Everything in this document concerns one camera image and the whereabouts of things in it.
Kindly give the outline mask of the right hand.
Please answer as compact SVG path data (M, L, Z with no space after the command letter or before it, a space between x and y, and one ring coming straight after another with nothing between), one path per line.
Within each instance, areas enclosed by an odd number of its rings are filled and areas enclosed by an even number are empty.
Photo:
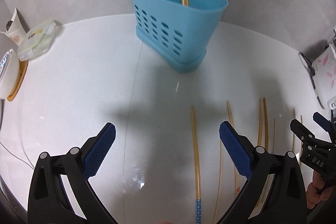
M333 191L335 191L335 186L331 186L319 194L318 190L322 190L324 186L325 181L323 177L318 172L314 171L313 180L307 187L306 192L306 202L308 209L313 209L315 205L319 204L321 201L327 201Z

